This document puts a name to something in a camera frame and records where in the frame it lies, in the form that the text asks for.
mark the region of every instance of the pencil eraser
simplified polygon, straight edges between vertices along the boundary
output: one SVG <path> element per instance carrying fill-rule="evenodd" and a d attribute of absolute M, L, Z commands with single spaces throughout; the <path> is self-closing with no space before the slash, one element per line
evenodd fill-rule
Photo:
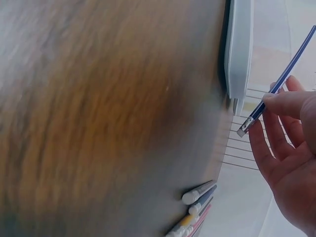
<path fill-rule="evenodd" d="M 239 137 L 243 137 L 246 133 L 241 129 L 238 129 L 237 134 L 239 135 Z"/>
<path fill-rule="evenodd" d="M 185 205 L 191 205 L 199 197 L 198 191 L 188 192 L 182 196 L 182 201 Z"/>

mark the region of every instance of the wood grain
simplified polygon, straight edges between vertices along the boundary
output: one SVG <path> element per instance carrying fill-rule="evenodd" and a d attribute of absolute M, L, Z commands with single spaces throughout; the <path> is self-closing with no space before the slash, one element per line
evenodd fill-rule
<path fill-rule="evenodd" d="M 217 178 L 222 0 L 2 0 L 0 236 L 159 237 Z"/>

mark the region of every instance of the white floor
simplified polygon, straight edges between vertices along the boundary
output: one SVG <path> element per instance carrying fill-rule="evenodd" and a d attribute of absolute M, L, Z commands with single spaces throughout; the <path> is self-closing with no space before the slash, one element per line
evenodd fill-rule
<path fill-rule="evenodd" d="M 316 24 L 315 12 L 314 0 L 255 0 L 251 76 L 242 116 L 250 114 L 284 70 Z M 315 57 L 316 37 L 293 72 L 307 90 L 316 90 Z M 279 211 L 253 160 L 249 138 L 239 139 L 234 132 L 244 119 L 234 117 L 219 187 L 200 237 L 304 237 Z"/>

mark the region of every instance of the pencil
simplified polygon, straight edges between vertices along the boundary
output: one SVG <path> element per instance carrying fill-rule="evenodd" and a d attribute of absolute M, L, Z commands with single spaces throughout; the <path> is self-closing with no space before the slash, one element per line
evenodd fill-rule
<path fill-rule="evenodd" d="M 283 87 L 286 80 L 289 78 L 291 71 L 293 70 L 295 64 L 300 59 L 301 55 L 303 54 L 306 46 L 311 41 L 314 33 L 316 31 L 316 26 L 313 26 L 309 34 L 307 35 L 306 39 L 304 40 L 303 44 L 295 54 L 295 56 L 292 58 L 289 65 L 286 67 L 282 75 L 278 78 L 276 81 L 276 84 L 272 89 L 269 91 L 269 93 L 277 94 L 280 89 Z M 266 106 L 261 101 L 259 105 L 254 109 L 254 111 L 250 114 L 250 116 L 246 119 L 246 121 L 242 124 L 242 126 L 238 129 L 237 134 L 240 137 L 243 137 L 249 130 L 249 128 L 253 125 L 253 123 L 261 116 L 263 111 L 265 110 Z"/>
<path fill-rule="evenodd" d="M 205 194 L 207 191 L 209 191 L 211 188 L 213 188 L 216 185 L 215 180 L 211 180 L 209 182 L 206 182 L 205 184 L 202 184 L 198 186 L 195 189 L 190 190 L 189 192 L 185 193 L 182 196 L 182 201 L 186 205 L 190 205 L 197 201 L 203 194 Z"/>

